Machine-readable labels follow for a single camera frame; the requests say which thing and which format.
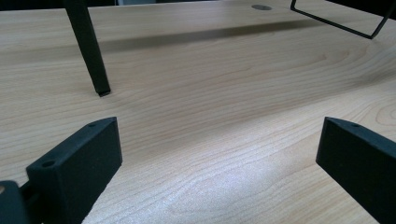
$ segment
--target black plastic block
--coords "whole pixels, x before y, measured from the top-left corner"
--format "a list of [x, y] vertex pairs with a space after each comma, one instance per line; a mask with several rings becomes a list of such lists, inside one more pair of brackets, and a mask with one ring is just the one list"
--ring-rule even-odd
[[396, 143], [326, 118], [317, 163], [380, 223], [396, 223]]
[[20, 188], [14, 181], [0, 181], [0, 223], [30, 223]]
[[26, 168], [49, 209], [44, 223], [81, 223], [122, 163], [117, 119], [90, 123]]

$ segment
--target black metal frame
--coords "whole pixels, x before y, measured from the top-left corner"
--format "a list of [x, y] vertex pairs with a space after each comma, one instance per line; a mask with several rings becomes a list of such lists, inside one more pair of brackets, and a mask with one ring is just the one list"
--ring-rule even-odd
[[336, 22], [328, 21], [328, 20], [323, 19], [323, 18], [321, 18], [321, 17], [318, 17], [318, 16], [312, 15], [312, 14], [310, 14], [310, 13], [301, 11], [300, 9], [297, 9], [297, 8], [295, 7], [296, 2], [297, 2], [297, 0], [292, 0], [292, 1], [291, 1], [290, 9], [291, 9], [292, 11], [298, 12], [298, 13], [300, 13], [300, 14], [303, 14], [303, 15], [305, 15], [305, 16], [307, 16], [307, 17], [310, 17], [310, 18], [312, 18], [312, 19], [315, 19], [315, 20], [317, 20], [317, 21], [325, 22], [325, 23], [327, 23], [327, 24], [330, 24], [330, 25], [335, 26], [335, 27], [337, 27], [337, 28], [340, 28], [340, 29], [342, 29], [342, 30], [348, 31], [348, 32], [350, 32], [350, 33], [352, 33], [352, 34], [360, 35], [360, 36], [365, 37], [365, 38], [368, 38], [368, 39], [374, 39], [374, 37], [376, 37], [376, 36], [378, 35], [379, 31], [382, 29], [382, 27], [384, 26], [385, 22], [389, 19], [390, 15], [392, 14], [392, 12], [393, 12], [393, 11], [395, 10], [395, 8], [396, 8], [396, 0], [394, 0], [393, 3], [392, 3], [392, 5], [391, 5], [391, 7], [389, 8], [389, 10], [387, 11], [387, 13], [385, 14], [385, 16], [384, 16], [384, 18], [382, 19], [382, 21], [378, 24], [378, 26], [376, 27], [376, 29], [374, 30], [374, 32], [373, 32], [371, 35], [367, 35], [367, 34], [365, 34], [365, 33], [362, 33], [362, 32], [360, 32], [360, 31], [351, 29], [351, 28], [349, 28], [349, 27], [346, 27], [346, 26], [344, 26], [344, 25], [338, 24], [338, 23], [336, 23]]

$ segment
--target table surface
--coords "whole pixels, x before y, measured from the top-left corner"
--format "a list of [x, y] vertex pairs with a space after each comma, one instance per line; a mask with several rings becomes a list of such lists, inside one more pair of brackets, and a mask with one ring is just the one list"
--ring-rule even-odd
[[[363, 31], [378, 22], [300, 2]], [[315, 158], [324, 117], [396, 140], [396, 21], [368, 40], [289, 5], [91, 8], [103, 98], [64, 9], [1, 12], [0, 178], [23, 184], [28, 164], [116, 116], [123, 164], [84, 223], [375, 223]]]

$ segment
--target black plastic bracket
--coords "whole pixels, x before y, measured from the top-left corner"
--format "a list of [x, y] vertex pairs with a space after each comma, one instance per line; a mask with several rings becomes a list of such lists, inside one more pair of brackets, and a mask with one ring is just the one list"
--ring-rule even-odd
[[1, 223], [81, 223], [121, 163], [117, 119], [92, 122], [29, 165], [20, 189], [0, 182]]
[[336, 23], [336, 22], [328, 21], [328, 20], [323, 19], [323, 18], [321, 18], [321, 17], [318, 17], [318, 16], [312, 15], [312, 14], [310, 14], [310, 13], [301, 11], [300, 9], [297, 9], [297, 8], [295, 7], [296, 2], [297, 2], [297, 0], [292, 0], [292, 1], [291, 1], [290, 9], [291, 9], [292, 11], [298, 12], [298, 13], [300, 13], [300, 14], [303, 14], [303, 15], [305, 15], [305, 16], [307, 16], [307, 17], [310, 17], [310, 18], [312, 18], [312, 19], [315, 19], [315, 20], [317, 20], [317, 21], [322, 21], [322, 22], [324, 22], [324, 23], [330, 24], [330, 25], [335, 26], [335, 27], [337, 27], [337, 28], [340, 28], [340, 29], [342, 29], [342, 30], [348, 31], [348, 32], [350, 32], [350, 33], [352, 33], [352, 34], [360, 35], [360, 36], [365, 37], [365, 38], [368, 38], [368, 39], [374, 39], [374, 38], [378, 35], [378, 33], [381, 31], [382, 27], [384, 26], [385, 22], [389, 19], [390, 15], [392, 14], [392, 12], [393, 12], [393, 11], [395, 10], [395, 8], [396, 8], [396, 0], [394, 0], [393, 2], [390, 2], [390, 4], [389, 4], [389, 9], [388, 9], [388, 11], [385, 13], [385, 15], [383, 15], [382, 21], [378, 24], [378, 26], [375, 28], [375, 30], [373, 31], [373, 33], [372, 33], [371, 35], [367, 35], [367, 34], [365, 34], [365, 33], [362, 33], [362, 32], [360, 32], [360, 31], [351, 29], [351, 28], [349, 28], [349, 27], [346, 27], [346, 26], [344, 26], [344, 25], [338, 24], [338, 23]]
[[396, 223], [396, 143], [359, 124], [326, 118], [317, 163], [380, 223]]
[[64, 7], [72, 24], [79, 49], [88, 72], [90, 73], [93, 86], [99, 96], [110, 94], [105, 65], [96, 39], [95, 31], [85, 0], [64, 0]]

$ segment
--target screw hole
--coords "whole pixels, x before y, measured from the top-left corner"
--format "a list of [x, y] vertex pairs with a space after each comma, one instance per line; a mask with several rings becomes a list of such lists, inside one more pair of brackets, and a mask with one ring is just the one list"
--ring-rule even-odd
[[257, 10], [264, 10], [264, 11], [269, 11], [272, 9], [271, 7], [263, 6], [263, 5], [253, 5], [251, 7], [253, 7], [254, 9], [257, 9]]
[[55, 161], [46, 161], [41, 166], [46, 168], [46, 167], [50, 167], [53, 164], [55, 164]]

